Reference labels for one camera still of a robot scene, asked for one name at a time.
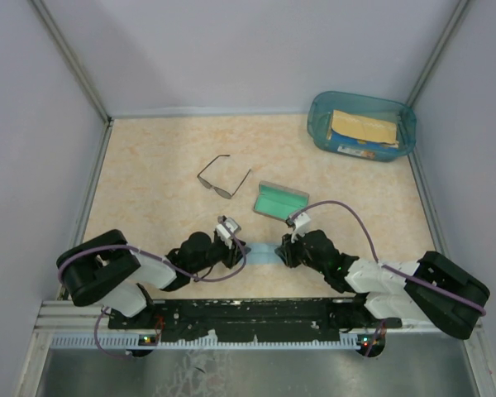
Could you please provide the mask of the blue cleaning cloth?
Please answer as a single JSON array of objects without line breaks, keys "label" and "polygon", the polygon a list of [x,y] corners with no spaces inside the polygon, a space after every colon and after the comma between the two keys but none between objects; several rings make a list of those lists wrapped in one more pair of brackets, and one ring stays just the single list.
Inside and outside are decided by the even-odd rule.
[{"label": "blue cleaning cloth", "polygon": [[279,247],[278,244],[250,243],[247,248],[248,265],[270,265],[270,264],[283,264],[283,261],[276,254],[275,250]]}]

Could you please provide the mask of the black thin-frame glasses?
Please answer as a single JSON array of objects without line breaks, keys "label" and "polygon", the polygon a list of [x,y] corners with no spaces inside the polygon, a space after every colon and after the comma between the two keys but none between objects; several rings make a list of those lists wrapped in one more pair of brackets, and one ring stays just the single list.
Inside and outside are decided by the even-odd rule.
[{"label": "black thin-frame glasses", "polygon": [[200,172],[197,174],[197,179],[198,181],[200,182],[200,184],[206,188],[206,189],[209,189],[209,190],[213,190],[216,194],[218,194],[221,198],[223,199],[232,199],[236,194],[237,192],[239,191],[239,189],[241,188],[241,186],[245,183],[245,181],[247,180],[248,176],[250,175],[251,173],[251,169],[248,169],[247,172],[245,173],[245,176],[243,177],[243,179],[241,180],[241,182],[237,185],[236,189],[230,193],[228,191],[226,191],[225,189],[222,189],[214,184],[211,184],[208,180],[204,179],[203,178],[203,173],[211,166],[213,165],[219,158],[227,158],[227,157],[230,157],[229,154],[220,154],[220,155],[217,155],[215,156],[211,161],[209,161],[201,170]]}]

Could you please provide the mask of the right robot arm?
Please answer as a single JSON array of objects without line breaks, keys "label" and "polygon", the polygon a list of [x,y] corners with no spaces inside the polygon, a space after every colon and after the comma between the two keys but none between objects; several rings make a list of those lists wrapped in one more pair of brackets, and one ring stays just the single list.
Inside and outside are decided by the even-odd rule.
[{"label": "right robot arm", "polygon": [[352,314],[365,328],[399,318],[429,322],[466,340],[486,314],[489,288],[436,251],[416,261],[379,263],[338,251],[325,232],[315,230],[284,235],[275,253],[289,268],[315,270],[339,293],[362,296]]}]

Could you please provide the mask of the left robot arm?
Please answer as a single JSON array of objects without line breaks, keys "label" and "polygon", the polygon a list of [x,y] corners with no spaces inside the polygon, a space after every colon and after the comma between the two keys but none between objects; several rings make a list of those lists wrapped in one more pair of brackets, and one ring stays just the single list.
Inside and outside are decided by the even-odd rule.
[{"label": "left robot arm", "polygon": [[208,282],[198,273],[222,263],[245,265],[250,248],[242,240],[216,230],[212,236],[194,232],[166,256],[131,246],[112,229],[63,253],[56,261],[58,280],[75,306],[102,304],[123,313],[138,328],[154,322],[155,307],[143,284],[173,292],[191,280]]}]

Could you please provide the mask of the grey glasses case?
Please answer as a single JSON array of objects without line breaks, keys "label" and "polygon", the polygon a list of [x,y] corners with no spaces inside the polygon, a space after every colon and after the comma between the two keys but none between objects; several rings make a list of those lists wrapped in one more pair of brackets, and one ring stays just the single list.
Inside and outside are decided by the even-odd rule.
[{"label": "grey glasses case", "polygon": [[309,194],[268,181],[260,181],[253,211],[285,221],[290,214],[308,206]]}]

